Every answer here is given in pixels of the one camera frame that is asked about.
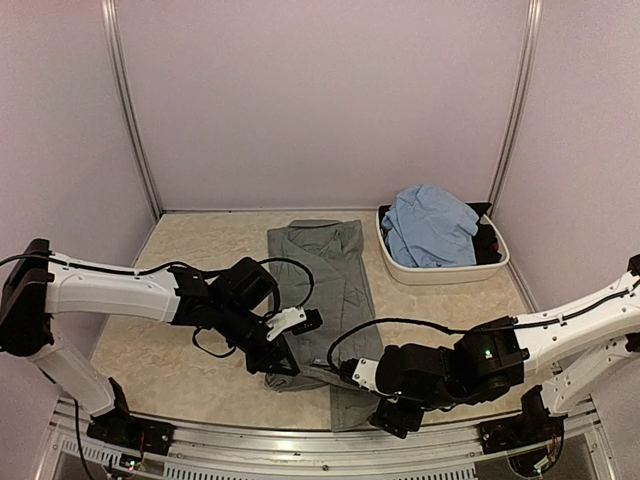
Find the grey long sleeve shirt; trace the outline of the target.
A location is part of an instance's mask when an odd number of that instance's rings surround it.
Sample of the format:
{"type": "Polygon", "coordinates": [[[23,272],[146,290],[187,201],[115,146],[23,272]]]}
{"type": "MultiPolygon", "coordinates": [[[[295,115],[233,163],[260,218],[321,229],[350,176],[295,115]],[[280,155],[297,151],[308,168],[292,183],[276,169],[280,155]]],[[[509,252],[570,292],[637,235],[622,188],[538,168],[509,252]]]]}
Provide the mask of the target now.
{"type": "Polygon", "coordinates": [[[286,227],[270,229],[267,246],[270,258],[298,261],[314,277],[314,287],[310,288],[307,274],[300,268],[281,261],[273,263],[270,270],[278,282],[282,304],[296,306],[307,299],[305,307],[316,309],[323,324],[299,336],[284,335],[300,374],[267,374],[266,386],[279,393],[328,386],[331,430],[349,431],[366,425],[377,408],[377,397],[339,379],[327,362],[333,341],[376,317],[362,259],[362,222],[296,220],[286,227]]]}

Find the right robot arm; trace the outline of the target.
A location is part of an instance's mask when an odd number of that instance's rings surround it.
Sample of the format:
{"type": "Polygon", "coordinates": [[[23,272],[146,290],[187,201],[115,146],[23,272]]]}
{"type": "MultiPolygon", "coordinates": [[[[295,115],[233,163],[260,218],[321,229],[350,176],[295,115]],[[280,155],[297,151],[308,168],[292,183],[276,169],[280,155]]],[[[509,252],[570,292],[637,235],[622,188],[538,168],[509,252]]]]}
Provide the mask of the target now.
{"type": "Polygon", "coordinates": [[[372,426],[403,438],[423,415],[492,402],[561,359],[575,361],[531,387],[521,412],[481,425],[490,442],[531,444],[561,434],[566,415],[611,374],[639,357],[639,258],[608,287],[553,310],[476,326],[448,348],[390,345],[357,365],[359,385],[380,395],[372,426]]]}

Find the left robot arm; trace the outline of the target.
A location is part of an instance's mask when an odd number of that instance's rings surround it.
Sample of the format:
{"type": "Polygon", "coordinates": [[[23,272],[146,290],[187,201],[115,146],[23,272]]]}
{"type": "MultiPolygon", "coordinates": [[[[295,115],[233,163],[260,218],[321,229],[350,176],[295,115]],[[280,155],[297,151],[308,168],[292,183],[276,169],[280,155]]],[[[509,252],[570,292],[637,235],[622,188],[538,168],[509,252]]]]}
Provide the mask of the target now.
{"type": "Polygon", "coordinates": [[[1,292],[2,351],[34,363],[118,444],[133,443],[139,421],[117,382],[54,329],[56,314],[133,316],[213,330],[244,353],[251,374],[300,372],[284,334],[307,315],[300,306],[281,308],[276,280],[252,258],[214,271],[180,261],[124,269],[54,253],[48,241],[35,239],[8,261],[14,267],[1,292]]]}

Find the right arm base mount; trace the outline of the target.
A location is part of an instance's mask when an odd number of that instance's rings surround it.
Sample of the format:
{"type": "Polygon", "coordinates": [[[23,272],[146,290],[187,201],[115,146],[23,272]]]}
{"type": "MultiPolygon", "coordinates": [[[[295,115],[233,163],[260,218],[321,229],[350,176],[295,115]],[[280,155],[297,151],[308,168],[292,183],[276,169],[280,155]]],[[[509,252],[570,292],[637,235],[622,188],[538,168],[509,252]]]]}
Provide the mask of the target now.
{"type": "Polygon", "coordinates": [[[523,413],[478,425],[481,446],[485,455],[514,450],[564,434],[564,417],[533,418],[523,413]]]}

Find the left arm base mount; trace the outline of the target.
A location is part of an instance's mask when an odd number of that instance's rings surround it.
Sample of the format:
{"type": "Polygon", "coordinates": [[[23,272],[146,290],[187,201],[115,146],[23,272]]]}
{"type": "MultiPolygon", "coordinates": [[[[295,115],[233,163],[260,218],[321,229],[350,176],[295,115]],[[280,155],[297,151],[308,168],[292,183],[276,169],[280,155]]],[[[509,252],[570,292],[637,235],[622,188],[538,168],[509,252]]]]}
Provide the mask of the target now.
{"type": "Polygon", "coordinates": [[[171,423],[121,416],[114,412],[93,417],[87,429],[90,438],[136,450],[141,454],[167,456],[173,441],[175,426],[171,423]]]}

